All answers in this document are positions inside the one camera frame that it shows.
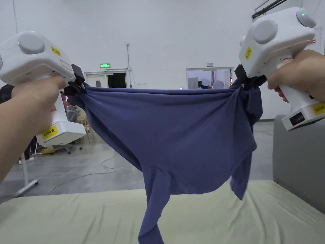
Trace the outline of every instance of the black clamp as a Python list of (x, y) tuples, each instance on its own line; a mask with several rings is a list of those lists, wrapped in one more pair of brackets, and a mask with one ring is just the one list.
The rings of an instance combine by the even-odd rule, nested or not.
[(64, 88), (64, 95), (75, 96), (77, 94), (86, 93), (85, 87), (83, 85), (85, 78), (81, 71), (81, 68), (75, 64), (71, 64), (76, 80), (74, 82), (69, 81), (66, 88)]
[(249, 90), (254, 86), (261, 86), (267, 81), (267, 78), (264, 75), (248, 78), (246, 75), (246, 71), (244, 70), (244, 67), (241, 64), (238, 65), (238, 67), (235, 69), (235, 74), (245, 91)]

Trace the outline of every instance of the white stand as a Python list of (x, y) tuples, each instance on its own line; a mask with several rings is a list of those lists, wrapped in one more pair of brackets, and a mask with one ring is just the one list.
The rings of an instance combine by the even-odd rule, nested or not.
[(32, 155), (40, 155), (41, 154), (41, 153), (36, 153), (37, 145), (38, 145), (38, 140), (36, 141), (35, 153), (32, 153)]
[(32, 182), (28, 183), (27, 165), (26, 165), (26, 160), (25, 160), (24, 154), (21, 155), (21, 165), (22, 165), (22, 171), (23, 171), (23, 175), (24, 175), (25, 186), (15, 193), (15, 197), (21, 197), (22, 195), (27, 193), (29, 190), (31, 190), (33, 187), (38, 185), (38, 180), (33, 180)]

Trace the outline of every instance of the doorway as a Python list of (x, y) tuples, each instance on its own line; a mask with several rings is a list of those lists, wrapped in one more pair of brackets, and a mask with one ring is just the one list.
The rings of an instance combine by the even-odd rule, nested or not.
[(86, 83), (92, 87), (126, 88), (126, 69), (110, 69), (100, 72), (85, 72)]
[(232, 84), (233, 67), (187, 69), (188, 89), (223, 89)]
[(107, 81), (110, 88), (126, 88), (126, 73), (109, 74)]

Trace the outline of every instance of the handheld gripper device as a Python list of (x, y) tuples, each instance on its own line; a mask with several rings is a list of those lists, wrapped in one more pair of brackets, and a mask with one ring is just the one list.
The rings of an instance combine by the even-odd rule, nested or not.
[[(256, 20), (241, 40), (239, 59), (250, 82), (258, 85), (293, 60), (315, 37), (316, 22), (304, 8), (292, 7)], [(306, 92), (280, 86), (292, 106), (292, 112), (282, 119), (286, 130), (315, 123), (325, 117), (325, 104)]]
[[(22, 32), (0, 43), (0, 79), (3, 82), (16, 86), (55, 75), (61, 75), (70, 90), (85, 81), (81, 69), (71, 64), (62, 50), (38, 33)], [(36, 135), (42, 146), (64, 145), (86, 134), (82, 124), (67, 120), (61, 98), (63, 93), (63, 90), (59, 92), (54, 104), (56, 110), (52, 112), (50, 127)]]

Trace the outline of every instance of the blue t-shirt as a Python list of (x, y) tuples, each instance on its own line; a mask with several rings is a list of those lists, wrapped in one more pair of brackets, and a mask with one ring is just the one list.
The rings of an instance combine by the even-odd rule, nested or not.
[(239, 199), (247, 187), (253, 124), (262, 115), (258, 87), (154, 90), (97, 88), (69, 99), (94, 131), (143, 172), (147, 210), (140, 244), (161, 244), (157, 221), (171, 194), (203, 194), (232, 176)]

